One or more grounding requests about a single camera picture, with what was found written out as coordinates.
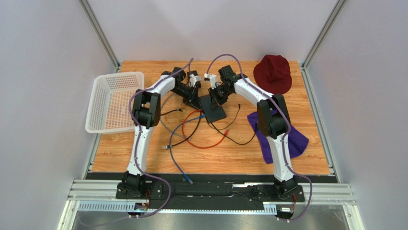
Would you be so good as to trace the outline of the dark grey network switch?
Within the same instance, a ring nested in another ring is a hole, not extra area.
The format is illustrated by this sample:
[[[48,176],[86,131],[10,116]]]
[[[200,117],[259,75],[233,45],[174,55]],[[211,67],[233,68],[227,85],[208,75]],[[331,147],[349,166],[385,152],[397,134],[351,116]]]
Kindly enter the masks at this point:
[[[199,103],[202,107],[202,111],[205,114],[207,123],[213,123],[227,117],[223,107],[218,106],[214,109],[211,108],[211,98],[210,95],[205,95],[199,97]]]

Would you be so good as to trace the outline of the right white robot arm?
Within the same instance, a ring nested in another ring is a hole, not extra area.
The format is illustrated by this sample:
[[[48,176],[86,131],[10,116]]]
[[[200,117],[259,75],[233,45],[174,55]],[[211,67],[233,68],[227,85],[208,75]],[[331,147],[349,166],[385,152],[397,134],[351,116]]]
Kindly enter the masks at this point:
[[[218,73],[221,83],[212,83],[208,90],[210,108],[220,107],[233,93],[257,107],[258,129],[267,138],[271,149],[274,185],[280,196],[287,196],[298,184],[290,163],[288,134],[291,126],[284,97],[264,91],[243,73],[236,74],[230,65],[222,67]]]

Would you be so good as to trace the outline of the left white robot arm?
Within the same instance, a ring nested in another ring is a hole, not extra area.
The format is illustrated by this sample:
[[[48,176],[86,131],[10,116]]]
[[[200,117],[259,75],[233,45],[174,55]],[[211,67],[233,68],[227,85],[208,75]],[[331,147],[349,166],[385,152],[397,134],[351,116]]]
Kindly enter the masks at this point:
[[[131,160],[124,173],[122,184],[144,192],[146,181],[146,161],[150,139],[161,117],[161,98],[168,92],[173,92],[182,98],[185,105],[202,110],[198,90],[201,87],[201,77],[197,71],[185,72],[175,67],[173,71],[165,71],[159,80],[144,90],[137,90],[129,105],[130,114],[135,124],[135,139]]]

